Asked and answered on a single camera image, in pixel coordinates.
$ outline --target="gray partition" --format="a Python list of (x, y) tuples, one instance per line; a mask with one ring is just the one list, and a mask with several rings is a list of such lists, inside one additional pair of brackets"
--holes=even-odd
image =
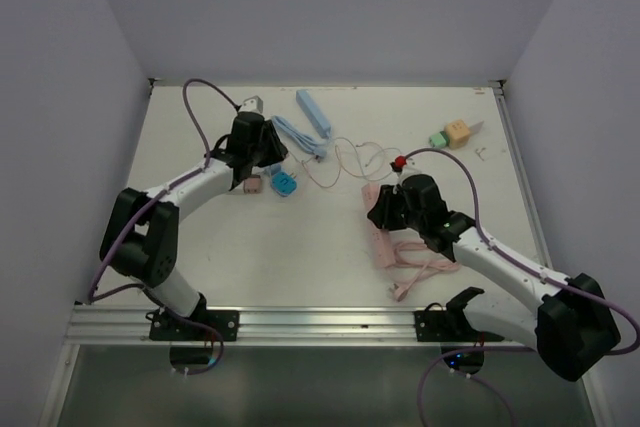
[[(230, 346), (219, 366), (185, 379), (166, 347), (82, 347), (60, 427), (419, 426), (416, 386), (435, 348)], [(581, 383), (535, 355), (488, 355), (480, 374), (521, 427), (594, 425)], [(431, 427), (509, 425), (484, 387), (443, 366), (424, 392)]]

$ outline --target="wall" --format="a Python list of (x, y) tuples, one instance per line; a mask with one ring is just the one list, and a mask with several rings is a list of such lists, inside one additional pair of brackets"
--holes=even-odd
[[(636, 318), (639, 75), (640, 0), (554, 0), (506, 91), (554, 265)], [(599, 369), (618, 427), (637, 425), (639, 360)]]
[(145, 70), (219, 82), (503, 79), (551, 0), (109, 0)]
[(106, 0), (0, 0), (0, 424), (35, 425), (146, 109)]

